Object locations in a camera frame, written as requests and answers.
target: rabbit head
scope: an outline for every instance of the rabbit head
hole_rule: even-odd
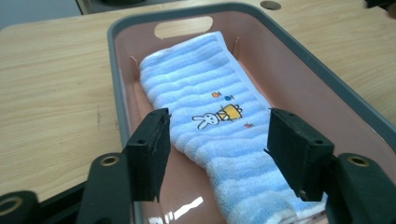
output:
[[[214,124],[219,123],[218,117],[211,113],[204,114],[203,116],[194,116],[194,117],[192,117],[192,119],[193,120],[201,120],[201,123],[198,124],[199,130],[204,129],[209,124],[214,125]]]

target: table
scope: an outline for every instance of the table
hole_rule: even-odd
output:
[[[106,32],[136,13],[225,2],[189,0],[8,27],[0,32],[0,195],[40,201],[84,181],[121,151]],[[247,2],[259,7],[260,1]],[[396,21],[363,1],[279,0],[271,18],[396,124]]]

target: plastic tray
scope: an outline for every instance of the plastic tray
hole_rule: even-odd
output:
[[[220,4],[135,15],[108,32],[109,54],[122,144],[152,105],[139,84],[138,64],[150,53],[201,35],[160,39],[159,23],[207,16],[227,47],[273,107],[305,119],[335,143],[335,154],[352,152],[379,163],[396,182],[395,127],[366,104],[330,69],[260,9]],[[160,203],[136,204],[144,223],[223,223],[208,177],[172,148]]]

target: wooden tabletop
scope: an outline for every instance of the wooden tabletop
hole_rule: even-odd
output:
[[[106,32],[136,13],[189,0],[8,27],[0,32],[0,195],[40,200],[84,181],[96,157],[121,151]],[[260,1],[243,1],[260,7]],[[363,0],[279,0],[270,17],[396,124],[396,21]]]

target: blue towel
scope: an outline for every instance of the blue towel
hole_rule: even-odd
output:
[[[292,223],[324,210],[297,198],[263,150],[270,105],[220,32],[145,58],[141,85],[172,114],[172,144],[206,169],[228,223]]]

